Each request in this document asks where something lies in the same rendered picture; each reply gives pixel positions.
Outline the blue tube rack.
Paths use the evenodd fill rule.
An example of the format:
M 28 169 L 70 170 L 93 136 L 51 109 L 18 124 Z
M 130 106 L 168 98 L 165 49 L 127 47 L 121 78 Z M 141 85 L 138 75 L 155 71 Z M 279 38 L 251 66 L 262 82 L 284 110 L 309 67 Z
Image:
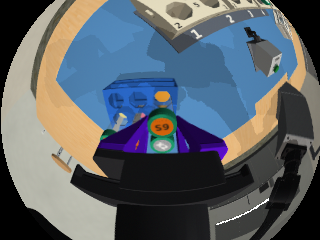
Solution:
M 153 96 L 158 91 L 167 91 L 171 95 L 173 110 L 176 115 L 178 86 L 174 78 L 116 80 L 102 91 L 110 122 L 116 113 L 122 113 L 127 117 L 126 127 L 128 127 L 136 113 L 148 115 L 152 108 Z M 144 106 L 138 107 L 138 105 Z

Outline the blue bench mat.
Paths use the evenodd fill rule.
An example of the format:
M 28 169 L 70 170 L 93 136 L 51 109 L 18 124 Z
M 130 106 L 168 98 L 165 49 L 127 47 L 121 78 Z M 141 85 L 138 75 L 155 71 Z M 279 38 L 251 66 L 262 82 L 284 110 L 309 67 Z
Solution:
M 102 90 L 116 80 L 174 78 L 176 115 L 225 138 L 256 115 L 255 104 L 286 74 L 297 57 L 269 16 L 227 26 L 178 53 L 154 28 L 135 15 L 129 0 L 108 0 L 81 27 L 60 65 L 56 81 L 102 130 L 110 124 Z M 270 77 L 255 71 L 245 27 L 282 52 Z M 292 47 L 291 47 L 292 46 Z M 293 53 L 294 52 L 294 53 Z M 295 62 L 294 62 L 295 61 Z

